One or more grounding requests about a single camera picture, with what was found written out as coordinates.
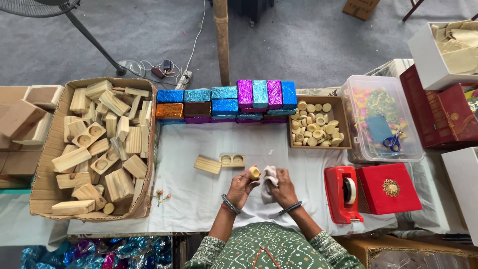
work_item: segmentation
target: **white box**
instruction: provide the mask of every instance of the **white box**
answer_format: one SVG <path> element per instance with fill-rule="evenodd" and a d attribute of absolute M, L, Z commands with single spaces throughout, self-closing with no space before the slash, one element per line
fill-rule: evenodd
<path fill-rule="evenodd" d="M 446 90 L 457 83 L 477 82 L 478 75 L 450 74 L 433 38 L 432 24 L 444 28 L 448 22 L 429 22 L 408 41 L 423 89 Z"/>
<path fill-rule="evenodd" d="M 478 246 L 478 147 L 443 153 L 442 158 L 471 240 Z"/>

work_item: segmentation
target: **orange foil-wrapped block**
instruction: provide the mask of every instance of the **orange foil-wrapped block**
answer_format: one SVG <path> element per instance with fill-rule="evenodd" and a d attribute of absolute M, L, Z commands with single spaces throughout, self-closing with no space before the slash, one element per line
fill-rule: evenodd
<path fill-rule="evenodd" d="M 183 104 L 156 104 L 156 118 L 164 119 L 184 119 Z"/>

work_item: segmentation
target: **red tape dispenser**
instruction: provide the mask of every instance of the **red tape dispenser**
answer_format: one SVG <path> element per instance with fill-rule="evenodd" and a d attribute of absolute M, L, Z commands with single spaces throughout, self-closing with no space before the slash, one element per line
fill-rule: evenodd
<path fill-rule="evenodd" d="M 338 224 L 363 222 L 357 210 L 357 176 L 352 166 L 324 169 L 327 202 L 332 221 Z"/>

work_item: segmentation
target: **scissors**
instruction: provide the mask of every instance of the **scissors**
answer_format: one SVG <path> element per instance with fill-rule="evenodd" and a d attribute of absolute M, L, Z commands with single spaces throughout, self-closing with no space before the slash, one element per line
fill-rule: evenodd
<path fill-rule="evenodd" d="M 402 124 L 400 124 L 400 126 L 398 126 L 398 129 L 397 131 L 395 132 L 394 135 L 390 136 L 390 137 L 387 137 L 383 140 L 383 145 L 385 147 L 389 147 L 391 151 L 393 152 L 399 152 L 400 149 L 402 148 L 400 146 L 400 143 L 398 142 L 398 136 L 400 134 L 400 132 L 402 131 Z"/>

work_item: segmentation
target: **wooden box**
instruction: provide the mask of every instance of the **wooden box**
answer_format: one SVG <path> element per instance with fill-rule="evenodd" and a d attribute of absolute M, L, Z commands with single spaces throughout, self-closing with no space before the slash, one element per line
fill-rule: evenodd
<path fill-rule="evenodd" d="M 287 132 L 288 132 L 288 139 L 289 145 L 291 148 L 311 148 L 311 149 L 351 149 L 351 141 L 350 141 L 350 131 L 348 129 L 348 121 L 345 114 L 345 105 L 342 101 L 342 97 L 340 96 L 314 96 L 314 95 L 297 95 L 297 102 L 298 101 L 306 101 L 308 104 L 325 104 L 329 103 L 332 105 L 332 109 L 327 112 L 321 112 L 323 114 L 329 115 L 329 121 L 336 120 L 338 121 L 337 128 L 340 129 L 340 132 L 344 134 L 344 140 L 340 143 L 339 146 L 294 146 L 292 141 L 292 128 L 291 123 L 292 119 L 289 117 L 287 121 Z"/>
<path fill-rule="evenodd" d="M 74 115 L 70 111 L 70 105 L 73 98 L 74 90 L 77 88 L 85 88 L 86 86 L 100 82 L 102 80 L 109 80 L 114 87 L 131 87 L 140 90 L 147 90 L 152 93 L 152 107 L 156 106 L 156 88 L 148 80 L 145 79 L 126 79 L 126 78 L 90 78 L 70 81 L 65 85 L 65 89 L 60 97 L 60 101 L 53 115 L 50 131 L 48 132 L 45 145 L 43 148 L 38 169 L 35 173 L 32 192 L 30 195 L 30 214 L 40 215 L 49 219 L 64 220 L 64 219 L 79 219 L 88 222 L 105 222 L 121 219 L 143 218 L 148 216 L 149 207 L 151 203 L 151 178 L 154 172 L 153 151 L 156 150 L 154 145 L 154 138 L 156 132 L 156 120 L 151 118 L 150 135 L 148 137 L 149 147 L 147 152 L 147 171 L 144 185 L 141 194 L 137 200 L 130 202 L 123 207 L 121 215 L 108 215 L 102 211 L 90 212 L 86 214 L 66 216 L 53 215 L 52 206 L 71 200 L 73 189 L 60 189 L 56 181 L 54 166 L 52 160 L 61 156 L 66 143 L 64 142 L 64 118 L 66 116 Z"/>

